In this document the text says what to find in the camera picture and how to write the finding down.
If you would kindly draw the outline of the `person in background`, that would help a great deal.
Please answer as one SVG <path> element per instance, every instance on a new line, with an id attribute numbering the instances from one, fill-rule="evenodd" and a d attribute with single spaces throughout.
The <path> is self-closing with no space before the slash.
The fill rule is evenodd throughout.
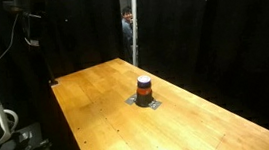
<path id="1" fill-rule="evenodd" d="M 124 7 L 121 16 L 122 16 L 124 46 L 126 47 L 128 55 L 132 56 L 132 50 L 131 50 L 131 45 L 133 43 L 132 8 L 130 8 L 129 6 Z"/>

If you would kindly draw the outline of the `dark upside-down cup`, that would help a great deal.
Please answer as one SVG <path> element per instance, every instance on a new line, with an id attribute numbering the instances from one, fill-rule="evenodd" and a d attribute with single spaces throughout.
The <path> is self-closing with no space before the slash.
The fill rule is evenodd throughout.
<path id="1" fill-rule="evenodd" d="M 148 107 L 153 100 L 151 77 L 141 75 L 137 79 L 137 98 L 135 104 L 140 107 Z"/>

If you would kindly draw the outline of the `black curtain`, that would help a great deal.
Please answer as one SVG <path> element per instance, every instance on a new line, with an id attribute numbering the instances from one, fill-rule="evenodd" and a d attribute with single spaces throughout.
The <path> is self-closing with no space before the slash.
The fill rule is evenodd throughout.
<path id="1" fill-rule="evenodd" d="M 140 65 L 269 129 L 269 0 L 137 0 Z"/>

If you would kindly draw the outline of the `grey tape under cup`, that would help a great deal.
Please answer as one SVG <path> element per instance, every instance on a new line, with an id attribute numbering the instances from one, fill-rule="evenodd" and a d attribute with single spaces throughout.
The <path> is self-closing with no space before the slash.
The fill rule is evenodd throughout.
<path id="1" fill-rule="evenodd" d="M 125 100 L 125 103 L 131 106 L 132 104 L 135 104 L 136 99 L 137 95 L 133 94 L 128 99 Z M 162 103 L 160 101 L 153 99 L 152 102 L 148 104 L 148 107 L 152 108 L 153 110 L 156 110 L 157 108 L 160 107 L 161 104 Z"/>

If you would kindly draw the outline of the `white vertical pole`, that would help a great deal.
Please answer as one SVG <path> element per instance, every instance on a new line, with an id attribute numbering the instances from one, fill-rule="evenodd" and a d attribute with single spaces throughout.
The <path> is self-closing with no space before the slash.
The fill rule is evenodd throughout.
<path id="1" fill-rule="evenodd" d="M 133 27 L 133 44 L 132 44 L 132 47 L 133 47 L 133 53 L 132 53 L 132 56 L 133 56 L 133 66 L 138 66 L 138 46 L 137 46 L 137 39 L 138 39 L 138 36 L 137 36 L 137 31 L 138 31 L 138 27 L 137 27 L 137 0 L 131 0 L 131 8 L 132 8 L 132 18 L 133 18 L 133 24 L 132 24 L 132 27 Z"/>

